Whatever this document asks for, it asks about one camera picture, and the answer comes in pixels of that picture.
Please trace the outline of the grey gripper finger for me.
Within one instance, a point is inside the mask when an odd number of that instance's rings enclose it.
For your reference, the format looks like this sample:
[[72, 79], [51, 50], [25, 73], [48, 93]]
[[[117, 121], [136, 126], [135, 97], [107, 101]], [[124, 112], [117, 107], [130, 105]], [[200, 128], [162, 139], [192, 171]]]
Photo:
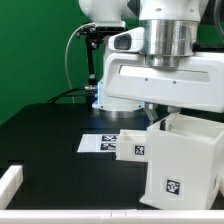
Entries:
[[158, 119], [156, 108], [157, 106], [155, 104], [151, 104], [151, 103], [145, 104], [145, 112], [149, 118], [150, 124], [153, 124]]
[[167, 111], [168, 111], [169, 115], [160, 121], [160, 129], [162, 131], [168, 131], [170, 129], [171, 122], [181, 112], [181, 108], [169, 106]]

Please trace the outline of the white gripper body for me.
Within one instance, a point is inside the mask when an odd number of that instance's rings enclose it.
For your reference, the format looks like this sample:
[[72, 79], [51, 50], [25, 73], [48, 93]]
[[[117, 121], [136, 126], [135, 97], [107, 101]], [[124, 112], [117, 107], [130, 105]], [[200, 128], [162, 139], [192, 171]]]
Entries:
[[108, 96], [224, 112], [224, 54], [197, 52], [177, 69], [153, 68], [140, 54], [112, 53], [104, 69]]

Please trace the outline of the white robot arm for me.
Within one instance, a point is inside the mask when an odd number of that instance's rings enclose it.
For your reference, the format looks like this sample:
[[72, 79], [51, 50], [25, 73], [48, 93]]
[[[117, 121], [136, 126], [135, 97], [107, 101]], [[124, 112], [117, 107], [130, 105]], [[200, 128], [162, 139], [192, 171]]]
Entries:
[[164, 105], [224, 112], [224, 49], [196, 42], [204, 15], [222, 0], [79, 0], [105, 43], [93, 109], [129, 116]]

